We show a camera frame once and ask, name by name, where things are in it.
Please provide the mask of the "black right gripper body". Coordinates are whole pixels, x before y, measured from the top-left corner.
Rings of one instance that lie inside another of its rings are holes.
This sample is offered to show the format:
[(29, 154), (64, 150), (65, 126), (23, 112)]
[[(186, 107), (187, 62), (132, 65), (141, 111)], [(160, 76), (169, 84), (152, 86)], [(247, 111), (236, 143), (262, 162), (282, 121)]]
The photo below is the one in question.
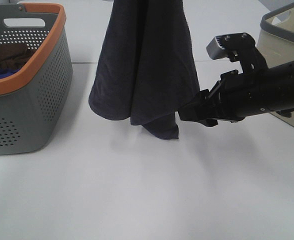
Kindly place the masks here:
[(211, 90), (205, 89), (178, 109), (180, 120), (206, 127), (218, 121), (237, 123), (248, 116), (269, 112), (261, 91), (262, 72), (241, 73), (237, 70), (220, 75)]

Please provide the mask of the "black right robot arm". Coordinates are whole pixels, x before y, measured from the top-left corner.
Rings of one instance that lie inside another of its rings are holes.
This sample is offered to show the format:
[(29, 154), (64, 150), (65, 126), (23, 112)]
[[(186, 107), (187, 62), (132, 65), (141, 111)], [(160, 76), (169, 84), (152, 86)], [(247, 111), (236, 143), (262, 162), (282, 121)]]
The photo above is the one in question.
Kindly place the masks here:
[(294, 112), (294, 61), (251, 73), (225, 72), (211, 90), (178, 109), (182, 121), (206, 127), (271, 112), (288, 118)]

